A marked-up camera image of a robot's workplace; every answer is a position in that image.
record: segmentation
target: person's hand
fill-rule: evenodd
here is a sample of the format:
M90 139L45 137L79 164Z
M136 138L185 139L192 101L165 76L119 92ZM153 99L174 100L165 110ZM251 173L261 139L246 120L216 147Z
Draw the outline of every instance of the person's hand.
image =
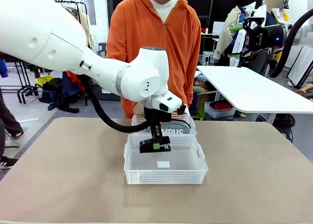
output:
M143 105L141 103L136 103L136 105L133 107L133 112L135 115L142 116L142 117L145 116Z

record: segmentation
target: person in orange hoodie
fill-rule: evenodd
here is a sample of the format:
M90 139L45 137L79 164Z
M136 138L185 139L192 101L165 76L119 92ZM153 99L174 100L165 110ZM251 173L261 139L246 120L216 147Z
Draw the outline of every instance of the person in orange hoodie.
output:
M169 90L190 105L201 42L201 24L186 0L123 0L115 9L107 58L130 63L145 46L166 50ZM144 116L143 105L122 99L125 118Z

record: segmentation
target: red item in bin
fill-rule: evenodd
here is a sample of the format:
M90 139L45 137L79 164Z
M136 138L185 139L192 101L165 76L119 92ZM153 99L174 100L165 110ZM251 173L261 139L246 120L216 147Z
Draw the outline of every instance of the red item in bin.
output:
M217 102L214 106L215 110L225 110L225 109L232 109L233 105L228 102Z

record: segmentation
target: beige tabletop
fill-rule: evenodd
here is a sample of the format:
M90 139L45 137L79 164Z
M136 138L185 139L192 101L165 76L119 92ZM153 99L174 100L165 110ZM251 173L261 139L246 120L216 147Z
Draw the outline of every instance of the beige tabletop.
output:
M313 165L267 123L196 122L202 185L128 185L126 134L55 120L0 182L0 220L286 224L313 221Z

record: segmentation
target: green square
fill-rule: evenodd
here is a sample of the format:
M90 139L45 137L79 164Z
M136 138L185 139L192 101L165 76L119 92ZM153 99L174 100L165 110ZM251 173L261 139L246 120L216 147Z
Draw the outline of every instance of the green square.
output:
M159 150L160 149L160 144L159 143L153 144L153 149L154 150Z

